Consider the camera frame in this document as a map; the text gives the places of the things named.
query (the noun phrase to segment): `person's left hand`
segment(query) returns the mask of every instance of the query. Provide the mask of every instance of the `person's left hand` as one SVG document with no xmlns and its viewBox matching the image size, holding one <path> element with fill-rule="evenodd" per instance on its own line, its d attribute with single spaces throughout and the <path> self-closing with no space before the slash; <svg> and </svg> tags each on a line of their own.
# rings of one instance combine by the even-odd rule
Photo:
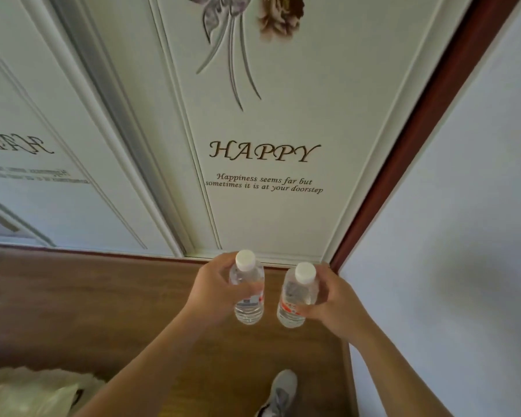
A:
<svg viewBox="0 0 521 417">
<path fill-rule="evenodd" d="M 199 269 L 183 312 L 206 326 L 216 325 L 233 311 L 237 302 L 264 289 L 264 281 L 232 285 L 224 279 L 222 271 L 236 263 L 236 254 L 223 253 Z"/>
</svg>

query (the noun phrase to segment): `flower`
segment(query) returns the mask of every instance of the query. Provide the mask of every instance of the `flower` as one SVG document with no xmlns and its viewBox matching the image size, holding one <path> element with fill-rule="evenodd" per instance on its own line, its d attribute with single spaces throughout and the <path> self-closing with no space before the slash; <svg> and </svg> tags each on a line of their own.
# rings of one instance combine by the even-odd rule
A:
<svg viewBox="0 0 521 417">
<path fill-rule="evenodd" d="M 261 33 L 291 37 L 299 29 L 304 7 L 303 0 L 262 0 L 264 16 L 259 19 Z"/>
</svg>

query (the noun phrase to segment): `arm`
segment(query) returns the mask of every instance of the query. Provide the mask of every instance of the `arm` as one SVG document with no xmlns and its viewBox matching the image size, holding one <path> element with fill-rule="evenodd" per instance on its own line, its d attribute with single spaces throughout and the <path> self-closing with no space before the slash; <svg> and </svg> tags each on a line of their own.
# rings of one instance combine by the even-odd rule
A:
<svg viewBox="0 0 521 417">
<path fill-rule="evenodd" d="M 326 292 L 326 301 L 300 306 L 298 312 L 321 321 L 336 336 L 353 345 L 367 364 L 386 414 L 451 417 L 422 379 L 411 368 L 396 346 L 368 315 L 347 281 L 327 265 L 317 265 L 317 274 Z"/>
<path fill-rule="evenodd" d="M 202 266 L 181 312 L 76 417 L 157 416 L 204 330 L 226 318 L 238 301 L 263 289 L 263 282 L 233 286 L 222 278 L 235 260 L 236 253 L 225 253 Z"/>
</svg>

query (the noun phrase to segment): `person's right arm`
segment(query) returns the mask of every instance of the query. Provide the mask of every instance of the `person's right arm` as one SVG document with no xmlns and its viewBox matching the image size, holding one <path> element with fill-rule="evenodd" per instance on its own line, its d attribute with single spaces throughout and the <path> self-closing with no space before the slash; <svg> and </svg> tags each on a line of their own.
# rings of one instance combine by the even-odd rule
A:
<svg viewBox="0 0 521 417">
<path fill-rule="evenodd" d="M 328 267 L 316 265 L 326 301 L 299 306 L 298 313 L 317 319 L 336 336 L 353 345 L 367 364 L 386 414 L 451 417 L 434 393 L 415 373 L 396 346 L 372 320 L 353 288 Z"/>
</svg>

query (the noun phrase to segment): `white sneaker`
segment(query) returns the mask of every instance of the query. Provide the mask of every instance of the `white sneaker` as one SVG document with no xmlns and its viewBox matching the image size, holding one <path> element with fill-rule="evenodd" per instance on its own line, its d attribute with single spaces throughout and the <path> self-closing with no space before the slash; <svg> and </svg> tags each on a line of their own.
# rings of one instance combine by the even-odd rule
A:
<svg viewBox="0 0 521 417">
<path fill-rule="evenodd" d="M 297 392 L 297 375 L 291 370 L 282 370 L 274 378 L 270 396 L 255 417 L 283 417 L 291 407 Z"/>
</svg>

